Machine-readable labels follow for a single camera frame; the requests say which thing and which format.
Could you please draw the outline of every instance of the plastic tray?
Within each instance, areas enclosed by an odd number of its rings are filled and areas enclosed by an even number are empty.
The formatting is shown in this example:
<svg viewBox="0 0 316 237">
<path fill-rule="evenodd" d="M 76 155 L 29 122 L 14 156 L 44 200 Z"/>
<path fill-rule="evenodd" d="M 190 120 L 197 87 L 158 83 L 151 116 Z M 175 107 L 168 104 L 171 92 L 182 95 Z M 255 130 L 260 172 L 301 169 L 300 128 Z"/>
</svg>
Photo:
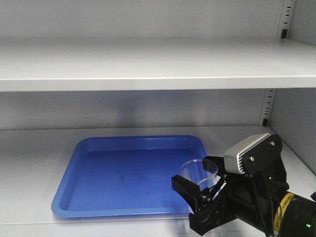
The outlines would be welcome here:
<svg viewBox="0 0 316 237">
<path fill-rule="evenodd" d="M 94 137 L 80 141 L 52 202 L 60 217 L 187 213 L 171 188 L 181 165 L 206 156 L 193 136 Z"/>
</svg>

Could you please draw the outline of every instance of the metal shelf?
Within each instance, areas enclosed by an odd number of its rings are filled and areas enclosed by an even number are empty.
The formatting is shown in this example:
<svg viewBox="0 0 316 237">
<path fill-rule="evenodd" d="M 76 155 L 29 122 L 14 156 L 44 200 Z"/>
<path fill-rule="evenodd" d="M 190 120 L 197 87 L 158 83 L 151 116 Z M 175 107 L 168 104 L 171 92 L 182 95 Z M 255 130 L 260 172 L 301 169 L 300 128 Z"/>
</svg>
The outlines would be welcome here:
<svg viewBox="0 0 316 237">
<path fill-rule="evenodd" d="M 316 87 L 291 39 L 1 39 L 0 91 Z"/>
<path fill-rule="evenodd" d="M 2 236 L 198 236 L 184 216 L 141 218 L 61 219 L 51 202 L 75 145 L 94 136 L 193 135 L 200 138 L 208 155 L 223 152 L 246 136 L 273 133 L 262 126 L 108 128 L 69 130 L 0 131 L 0 232 Z M 316 177 L 286 146 L 282 158 L 290 191 L 308 198 L 316 190 Z M 253 236 L 253 227 L 233 221 L 206 236 Z"/>
</svg>

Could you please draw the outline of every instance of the clear plastic cup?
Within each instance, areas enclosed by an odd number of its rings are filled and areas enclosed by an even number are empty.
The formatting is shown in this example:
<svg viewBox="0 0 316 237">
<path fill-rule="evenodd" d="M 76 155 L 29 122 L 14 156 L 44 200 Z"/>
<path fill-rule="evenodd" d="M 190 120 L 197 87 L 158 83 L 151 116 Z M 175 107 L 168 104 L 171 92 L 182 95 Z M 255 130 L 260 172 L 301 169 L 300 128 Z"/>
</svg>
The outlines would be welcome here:
<svg viewBox="0 0 316 237">
<path fill-rule="evenodd" d="M 181 167 L 182 176 L 199 185 L 201 191 L 212 188 L 217 183 L 217 171 L 217 165 L 206 159 L 193 159 L 185 162 Z"/>
</svg>

